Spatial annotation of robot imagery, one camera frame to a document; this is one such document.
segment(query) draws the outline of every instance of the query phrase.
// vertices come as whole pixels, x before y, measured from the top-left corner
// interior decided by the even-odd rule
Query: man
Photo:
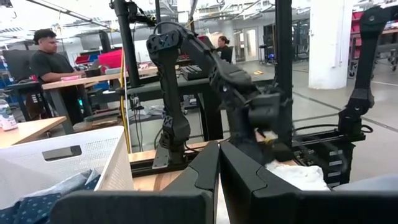
[[[68,60],[57,54],[57,35],[50,29],[35,32],[34,42],[39,50],[30,59],[30,67],[41,83],[60,81],[62,77],[82,75],[84,72],[74,71]],[[65,102],[72,124],[83,121],[78,103],[78,91],[75,86],[61,88],[61,96]]]

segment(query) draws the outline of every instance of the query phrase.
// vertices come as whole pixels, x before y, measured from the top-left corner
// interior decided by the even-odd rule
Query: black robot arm
[[[175,76],[178,50],[188,54],[195,64],[209,74],[209,83],[227,110],[231,143],[260,164],[274,160],[271,152],[262,150],[256,141],[255,128],[275,127],[279,115],[280,93],[267,90],[264,94],[251,81],[250,75],[218,56],[186,29],[152,35],[147,41],[151,60],[159,69],[164,92],[166,118],[160,145],[169,150],[170,161],[182,160],[183,142],[189,138],[189,124],[183,117]]]
[[[371,77],[376,56],[379,36],[382,34],[388,21],[398,19],[398,6],[372,7],[364,12],[359,28],[362,46],[358,61],[357,79],[348,104],[339,112],[339,132],[355,137],[361,134],[362,119],[374,105],[371,91]]]

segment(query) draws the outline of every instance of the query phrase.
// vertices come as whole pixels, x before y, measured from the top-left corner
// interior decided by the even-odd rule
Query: woman
[[[226,60],[231,63],[232,61],[232,49],[227,46],[229,44],[229,40],[225,36],[221,36],[218,38],[218,55],[221,59]]]

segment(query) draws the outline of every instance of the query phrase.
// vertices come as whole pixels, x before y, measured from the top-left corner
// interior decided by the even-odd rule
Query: hair
[[[219,39],[224,41],[225,44],[229,44],[229,40],[226,38],[226,36],[220,36]]]
[[[35,42],[36,45],[38,45],[39,40],[41,38],[47,38],[47,37],[54,38],[56,36],[57,35],[54,32],[52,32],[52,30],[50,30],[50,29],[40,29],[35,32],[33,41]]]

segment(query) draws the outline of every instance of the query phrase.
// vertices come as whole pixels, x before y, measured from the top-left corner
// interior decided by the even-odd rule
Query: ceiling
[[[41,2],[46,5],[55,5],[59,11],[47,9],[30,1]],[[90,30],[104,29],[100,26],[81,26],[86,23],[76,17],[62,12],[66,9],[79,14],[81,17],[93,19],[107,26],[117,29],[117,17],[109,8],[110,0],[11,0],[13,8],[0,8],[0,45],[1,43],[18,42],[24,39],[32,39],[32,33],[36,29],[43,29],[59,25],[62,27],[59,37],[71,37]],[[379,3],[384,0],[373,0]],[[146,14],[155,14],[155,0],[136,1]],[[194,13],[195,20],[208,19],[258,19],[267,17],[267,13],[273,14],[275,0],[197,0]],[[160,0],[161,14],[175,18],[185,17],[190,11],[190,1],[187,0]],[[292,0],[295,12],[309,11],[310,0]]]

